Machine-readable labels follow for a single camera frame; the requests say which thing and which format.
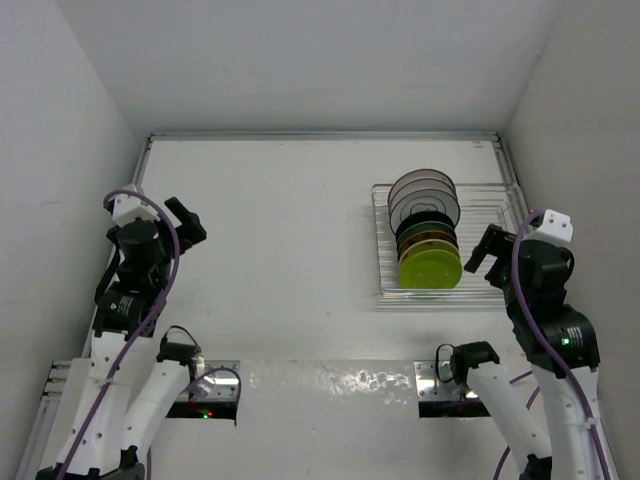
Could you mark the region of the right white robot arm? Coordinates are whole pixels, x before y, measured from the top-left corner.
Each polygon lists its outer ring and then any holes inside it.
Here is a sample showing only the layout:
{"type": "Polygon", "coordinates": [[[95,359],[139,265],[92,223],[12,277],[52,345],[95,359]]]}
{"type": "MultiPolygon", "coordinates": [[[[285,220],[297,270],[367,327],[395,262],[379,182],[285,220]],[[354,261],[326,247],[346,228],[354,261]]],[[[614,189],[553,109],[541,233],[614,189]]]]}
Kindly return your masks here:
{"type": "Polygon", "coordinates": [[[545,428],[521,403],[486,341],[453,347],[451,378],[473,391],[509,447],[521,479],[612,479],[602,439],[595,329],[566,301],[575,259],[564,246],[489,225],[464,269],[486,256],[485,278],[502,291],[513,333],[544,403],[545,428]]]}

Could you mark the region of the black plate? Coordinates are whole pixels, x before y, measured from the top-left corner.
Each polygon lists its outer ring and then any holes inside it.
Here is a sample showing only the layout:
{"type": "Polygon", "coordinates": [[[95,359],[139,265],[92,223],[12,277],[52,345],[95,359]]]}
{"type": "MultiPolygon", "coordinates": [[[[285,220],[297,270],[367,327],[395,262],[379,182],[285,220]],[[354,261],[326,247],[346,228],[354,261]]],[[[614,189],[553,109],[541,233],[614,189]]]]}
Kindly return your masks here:
{"type": "Polygon", "coordinates": [[[422,222],[439,222],[447,225],[452,229],[454,229],[456,226],[456,224],[451,220],[451,218],[445,213],[438,212],[438,211],[421,211],[421,212],[412,214],[408,216],[406,219],[404,219],[395,230],[394,235],[396,237],[399,237],[410,227],[422,222]]]}

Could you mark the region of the lime green plate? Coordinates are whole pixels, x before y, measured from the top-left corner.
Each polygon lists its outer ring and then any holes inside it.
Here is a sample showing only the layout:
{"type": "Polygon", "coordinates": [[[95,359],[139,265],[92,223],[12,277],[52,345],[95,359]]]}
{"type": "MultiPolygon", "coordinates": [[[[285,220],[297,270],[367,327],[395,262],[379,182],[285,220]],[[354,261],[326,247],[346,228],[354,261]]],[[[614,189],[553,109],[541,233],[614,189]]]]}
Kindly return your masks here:
{"type": "Polygon", "coordinates": [[[461,260],[445,250],[424,250],[404,256],[399,284],[404,289],[453,289],[462,278],[461,260]]]}

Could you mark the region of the beige patterned plate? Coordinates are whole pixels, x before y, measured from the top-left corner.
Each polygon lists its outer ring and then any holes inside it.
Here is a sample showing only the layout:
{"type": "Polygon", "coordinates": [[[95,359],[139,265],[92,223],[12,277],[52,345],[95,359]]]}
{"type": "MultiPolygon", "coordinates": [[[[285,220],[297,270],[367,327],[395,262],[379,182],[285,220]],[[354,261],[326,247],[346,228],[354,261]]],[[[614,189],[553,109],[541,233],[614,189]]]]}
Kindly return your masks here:
{"type": "Polygon", "coordinates": [[[455,243],[441,239],[427,239],[408,247],[399,257],[399,262],[403,263],[413,256],[427,251],[443,251],[453,254],[457,259],[460,252],[455,243]]]}

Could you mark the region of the white plate red characters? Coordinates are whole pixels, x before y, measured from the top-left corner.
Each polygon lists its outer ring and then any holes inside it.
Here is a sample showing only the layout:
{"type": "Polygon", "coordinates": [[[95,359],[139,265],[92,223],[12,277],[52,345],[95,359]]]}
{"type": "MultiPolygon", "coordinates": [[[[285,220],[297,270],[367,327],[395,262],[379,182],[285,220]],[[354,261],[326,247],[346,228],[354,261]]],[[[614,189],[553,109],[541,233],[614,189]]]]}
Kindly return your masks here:
{"type": "Polygon", "coordinates": [[[394,183],[389,192],[388,206],[394,207],[400,200],[407,197],[409,194],[421,190],[435,190],[450,194],[453,198],[457,198],[455,190],[444,181],[434,178],[422,178],[405,182],[403,184],[400,182],[394,183]]]}

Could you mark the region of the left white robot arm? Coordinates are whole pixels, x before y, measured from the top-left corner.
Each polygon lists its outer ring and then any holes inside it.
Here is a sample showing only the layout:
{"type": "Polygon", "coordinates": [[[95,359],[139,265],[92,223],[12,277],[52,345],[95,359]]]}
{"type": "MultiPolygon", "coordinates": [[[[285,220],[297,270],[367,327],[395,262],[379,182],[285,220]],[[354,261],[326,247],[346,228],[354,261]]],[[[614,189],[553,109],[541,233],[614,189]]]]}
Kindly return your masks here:
{"type": "Polygon", "coordinates": [[[195,346],[159,354],[138,397],[159,319],[181,256],[203,242],[198,215],[171,197],[158,206],[125,189],[103,202],[114,225],[111,261],[94,294],[90,368],[67,440],[39,479],[140,479],[161,420],[193,378],[195,346]]]}

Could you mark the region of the white plate teal emblem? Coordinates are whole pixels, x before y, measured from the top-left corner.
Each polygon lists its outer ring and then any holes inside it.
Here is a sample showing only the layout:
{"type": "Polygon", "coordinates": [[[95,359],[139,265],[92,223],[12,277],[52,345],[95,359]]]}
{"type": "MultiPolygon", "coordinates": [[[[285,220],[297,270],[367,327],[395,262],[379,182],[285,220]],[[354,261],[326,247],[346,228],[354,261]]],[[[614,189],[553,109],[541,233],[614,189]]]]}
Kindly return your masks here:
{"type": "Polygon", "coordinates": [[[399,199],[391,203],[389,225],[395,233],[400,224],[412,214],[435,211],[446,215],[457,226],[461,208],[456,197],[450,193],[435,189],[423,189],[408,194],[400,194],[399,199]]]}

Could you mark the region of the yellow patterned plate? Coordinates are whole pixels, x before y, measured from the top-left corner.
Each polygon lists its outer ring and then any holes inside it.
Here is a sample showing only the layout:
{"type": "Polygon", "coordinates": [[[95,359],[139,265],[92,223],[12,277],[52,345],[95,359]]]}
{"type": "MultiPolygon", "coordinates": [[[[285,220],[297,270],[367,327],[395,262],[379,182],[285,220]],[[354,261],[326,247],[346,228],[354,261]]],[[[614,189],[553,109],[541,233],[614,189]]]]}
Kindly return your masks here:
{"type": "Polygon", "coordinates": [[[443,240],[452,244],[455,247],[458,247],[457,238],[455,236],[450,235],[444,231],[439,230],[430,230],[416,233],[405,240],[402,240],[398,245],[398,251],[405,251],[411,246],[427,240],[443,240]]]}

